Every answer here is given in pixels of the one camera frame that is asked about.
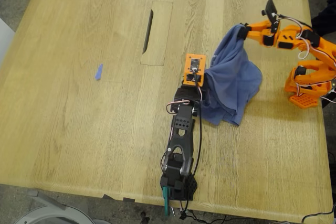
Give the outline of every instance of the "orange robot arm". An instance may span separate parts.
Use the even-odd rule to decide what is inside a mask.
[[[272,0],[267,2],[263,14],[267,15],[269,20],[245,24],[238,37],[256,40],[267,47],[299,48],[302,54],[306,54],[301,59],[308,53],[313,54],[318,60],[300,61],[298,66],[292,69],[285,90],[296,92],[290,97],[290,101],[301,108],[317,106],[318,99],[331,90],[331,80],[336,78],[336,45],[314,33],[307,24],[278,15]],[[289,19],[298,25],[288,25],[280,30],[281,19]],[[314,72],[306,74],[307,69]]]

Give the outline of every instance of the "gray floor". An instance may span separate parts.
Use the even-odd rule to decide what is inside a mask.
[[[0,0],[0,18],[5,21],[14,31],[17,29],[19,22],[24,14],[24,11],[29,3],[29,0]],[[316,16],[326,6],[326,0],[310,0],[311,16]],[[326,39],[336,43],[336,33],[327,35]],[[334,139],[336,129],[334,127],[334,116],[336,114],[336,105],[330,104],[324,111],[325,130],[327,135],[329,151],[336,153],[336,144]],[[33,200],[26,196],[27,189],[0,185],[0,224],[14,223],[23,214],[36,208]],[[186,219],[181,221],[176,217],[164,218],[163,208],[159,206],[151,206],[145,204],[136,204],[130,202],[115,201],[110,199],[99,199],[77,195],[60,194],[55,192],[45,192],[59,202],[71,205],[88,211],[89,216],[96,219],[103,219],[116,223],[140,223],[140,213],[145,211],[147,216],[151,218],[150,223],[197,223],[194,220]],[[195,212],[196,215],[206,221],[223,218],[224,215],[212,214],[208,212]],[[232,224],[237,223],[255,223],[268,224],[274,221],[247,219],[233,220]]]

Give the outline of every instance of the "orange robot base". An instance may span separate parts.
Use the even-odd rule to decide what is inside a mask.
[[[314,83],[318,83],[316,80],[319,78],[332,79],[334,71],[330,70],[326,64],[318,60],[300,61],[298,65],[306,67],[307,69],[316,70],[316,72],[295,76],[297,67],[292,69],[286,80],[285,91],[295,92],[296,94],[292,95],[289,98],[289,101],[302,109],[317,106],[319,104],[320,97],[331,90],[331,81],[319,84]],[[323,73],[323,75],[329,75],[329,77],[317,76],[321,73]]]

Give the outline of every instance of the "blue towel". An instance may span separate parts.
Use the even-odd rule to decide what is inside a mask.
[[[239,125],[245,105],[259,91],[261,71],[250,62],[244,40],[237,34],[242,25],[230,29],[205,70],[209,89],[202,103],[202,118],[219,125],[221,120]]]

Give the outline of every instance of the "wooden table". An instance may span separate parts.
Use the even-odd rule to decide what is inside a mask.
[[[185,54],[209,63],[232,25],[265,18],[266,1],[31,0],[0,70],[0,183],[162,205],[165,105]],[[307,0],[274,2],[309,22]],[[240,127],[204,122],[190,208],[293,222],[330,211],[322,110],[294,106],[282,88],[298,51],[244,46],[263,83]]]

